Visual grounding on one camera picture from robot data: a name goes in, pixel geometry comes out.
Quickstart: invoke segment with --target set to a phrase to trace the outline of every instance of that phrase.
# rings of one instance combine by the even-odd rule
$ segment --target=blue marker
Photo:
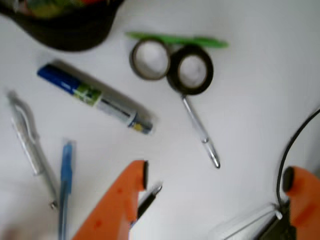
[[[73,146],[68,142],[63,147],[61,165],[61,187],[60,187],[60,212],[59,212],[59,240],[66,239],[68,196],[72,187],[72,151]]]
[[[116,92],[103,93],[50,64],[40,68],[37,74],[89,106],[117,117],[129,128],[143,134],[152,132],[153,124],[141,117],[138,111],[124,102]]]

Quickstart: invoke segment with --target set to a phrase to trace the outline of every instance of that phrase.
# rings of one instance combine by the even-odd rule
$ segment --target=silver pen
[[[41,185],[44,186],[48,196],[49,206],[53,210],[56,210],[58,208],[56,190],[37,151],[35,134],[31,130],[28,115],[21,104],[18,104],[12,96],[9,95],[8,100],[12,114],[12,125],[23,151],[31,164],[33,175],[40,181]]]
[[[182,95],[181,99],[182,99],[183,105],[185,106],[186,111],[188,112],[188,115],[192,121],[194,128],[196,129],[196,131],[198,132],[198,134],[200,136],[201,142],[203,143],[203,146],[204,146],[205,150],[207,151],[209,158],[213,162],[214,166],[217,169],[219,169],[220,168],[220,161],[218,159],[217,152],[214,148],[213,143],[211,142],[211,139],[210,139],[207,131],[205,130],[205,128],[201,124],[200,120],[196,116],[195,111],[191,108],[191,105],[187,99],[187,96]]]

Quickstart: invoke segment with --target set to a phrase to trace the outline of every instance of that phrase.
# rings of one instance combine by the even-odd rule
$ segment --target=white table
[[[282,152],[320,104],[319,9],[316,0],[127,0],[108,39],[80,53],[49,49],[0,16],[0,90],[15,90],[32,109],[57,180],[63,138],[77,142],[69,235],[136,159],[149,160],[149,186],[164,184],[132,230],[134,240],[204,240],[216,225],[275,202]],[[206,92],[191,97],[218,151],[220,170],[167,81],[148,83],[132,72],[124,36],[131,29],[216,36],[230,43],[227,49],[206,49],[214,79]],[[157,118],[154,135],[127,129],[36,76],[56,59],[141,103]],[[316,119],[306,129],[288,164],[319,166],[319,124]],[[26,235],[22,239],[56,239],[57,214],[47,208],[32,177],[4,97],[0,194],[2,230],[14,225]]]

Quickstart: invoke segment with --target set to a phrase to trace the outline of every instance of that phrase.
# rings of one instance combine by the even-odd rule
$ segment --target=marker
[[[102,93],[102,91],[50,64],[42,67],[37,74],[87,105],[115,116],[129,128],[143,134],[151,133],[153,124],[144,120],[136,109],[124,103],[117,96],[117,93]]]

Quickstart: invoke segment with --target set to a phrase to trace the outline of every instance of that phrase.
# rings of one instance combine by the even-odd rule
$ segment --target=orange object
[[[297,239],[320,239],[320,180],[303,168],[288,167],[283,190],[290,197],[290,222]]]
[[[147,188],[148,162],[133,161],[116,179],[73,240],[128,240],[137,219],[138,194]]]

